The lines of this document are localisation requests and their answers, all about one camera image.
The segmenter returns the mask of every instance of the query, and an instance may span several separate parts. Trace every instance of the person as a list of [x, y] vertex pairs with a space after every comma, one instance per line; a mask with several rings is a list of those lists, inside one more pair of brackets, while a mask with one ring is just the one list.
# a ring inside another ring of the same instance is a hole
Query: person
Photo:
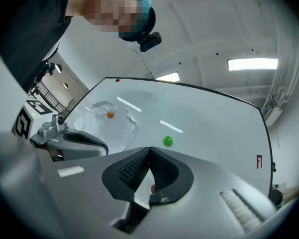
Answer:
[[39, 85], [34, 85], [34, 89], [33, 89], [33, 91], [30, 93], [30, 95], [29, 95], [29, 97], [30, 96], [34, 96], [34, 94], [37, 94], [37, 95], [40, 95], [40, 91], [41, 91], [41, 88], [40, 88], [40, 86]]
[[84, 17], [101, 31], [124, 33], [134, 31], [150, 5], [140, 0], [4, 0], [4, 6], [8, 9], [0, 10], [0, 55], [28, 92], [40, 73], [38, 65], [56, 52], [73, 16]]
[[62, 65], [60, 64], [54, 64], [51, 62], [41, 62], [38, 66], [40, 68], [40, 73], [39, 75], [35, 78], [34, 82], [32, 83], [30, 90], [32, 90], [33, 88], [35, 88], [37, 86], [37, 84], [42, 80], [42, 78], [46, 75], [46, 74], [53, 74], [53, 71], [55, 69], [58, 69], [58, 72], [61, 73], [62, 72]]

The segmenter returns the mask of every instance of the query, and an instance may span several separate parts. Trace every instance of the black camera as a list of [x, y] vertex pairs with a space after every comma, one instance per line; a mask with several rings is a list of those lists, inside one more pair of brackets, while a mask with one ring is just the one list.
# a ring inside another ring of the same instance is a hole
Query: black camera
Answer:
[[155, 26], [155, 21], [155, 11], [153, 8], [150, 8], [149, 19], [140, 31], [135, 33], [119, 33], [119, 36], [124, 41], [138, 42], [140, 44], [140, 51], [146, 52], [161, 43], [160, 33], [154, 32], [150, 34]]

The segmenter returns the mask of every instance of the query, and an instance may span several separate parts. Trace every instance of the ceiling light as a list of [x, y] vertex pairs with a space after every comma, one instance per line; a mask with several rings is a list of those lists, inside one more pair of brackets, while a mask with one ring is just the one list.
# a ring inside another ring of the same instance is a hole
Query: ceiling light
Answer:
[[244, 58], [228, 60], [229, 71], [247, 69], [277, 69], [278, 59], [276, 58]]
[[167, 82], [178, 82], [179, 81], [178, 72], [175, 72], [175, 73], [172, 73], [172, 74], [167, 74], [167, 75], [162, 76], [162, 77], [158, 77], [155, 80], [167, 81]]
[[58, 67], [58, 65], [55, 65], [55, 69], [56, 69], [59, 73], [61, 73], [61, 70], [60, 70], [60, 68]]
[[173, 130], [175, 130], [175, 131], [177, 131], [177, 132], [179, 132], [179, 133], [183, 133], [182, 130], [180, 130], [180, 129], [178, 129], [178, 128], [172, 126], [171, 124], [168, 124], [168, 123], [166, 123], [166, 122], [164, 122], [164, 121], [162, 121], [162, 120], [160, 121], [160, 123], [163, 124], [163, 125], [168, 126], [169, 128], [171, 128], [171, 129], [173, 129]]
[[126, 104], [127, 106], [132, 107], [133, 109], [135, 109], [135, 110], [138, 111], [138, 112], [141, 112], [141, 111], [142, 111], [140, 108], [138, 108], [138, 107], [136, 107], [136, 106], [130, 104], [129, 102], [123, 100], [122, 98], [117, 97], [117, 99], [118, 99], [119, 101], [121, 101], [122, 103]]

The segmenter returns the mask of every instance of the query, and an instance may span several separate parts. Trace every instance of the ceiling beam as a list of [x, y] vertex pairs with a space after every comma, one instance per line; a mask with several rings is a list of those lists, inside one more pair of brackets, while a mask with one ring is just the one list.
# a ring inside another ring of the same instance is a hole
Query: ceiling beam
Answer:
[[[268, 39], [259, 38], [257, 41], [259, 46], [264, 46], [270, 48], [268, 45]], [[229, 38], [221, 39], [210, 39], [202, 40], [197, 42], [195, 45], [185, 46], [173, 52], [161, 56], [158, 59], [153, 61], [153, 65], [156, 67], [168, 67], [179, 60], [185, 61], [193, 58], [194, 56], [202, 57], [204, 55], [216, 52], [222, 52], [225, 50], [241, 50], [242, 47], [253, 47], [255, 46], [254, 40], [248, 40], [243, 36], [231, 36]], [[274, 42], [272, 42], [273, 50], [276, 48]]]
[[236, 92], [241, 90], [250, 90], [250, 89], [268, 89], [271, 85], [258, 85], [258, 86], [244, 86], [244, 87], [231, 87], [231, 88], [221, 88], [221, 89], [214, 89], [219, 92]]
[[201, 87], [205, 87], [205, 76], [204, 76], [204, 68], [203, 68], [203, 63], [201, 61], [201, 58], [198, 56], [195, 56], [195, 63], [196, 63], [196, 68], [197, 68], [197, 73], [199, 76], [199, 83]]
[[185, 35], [189, 39], [189, 43], [191, 45], [194, 45], [195, 36], [194, 36], [194, 33], [193, 33], [191, 27], [188, 24], [188, 20], [186, 20], [184, 14], [182, 13], [182, 11], [180, 10], [180, 8], [178, 7], [178, 5], [176, 3], [171, 2], [171, 3], [169, 3], [169, 6], [170, 6], [171, 10], [175, 13], [179, 23], [181, 24], [182, 28], [184, 29]]

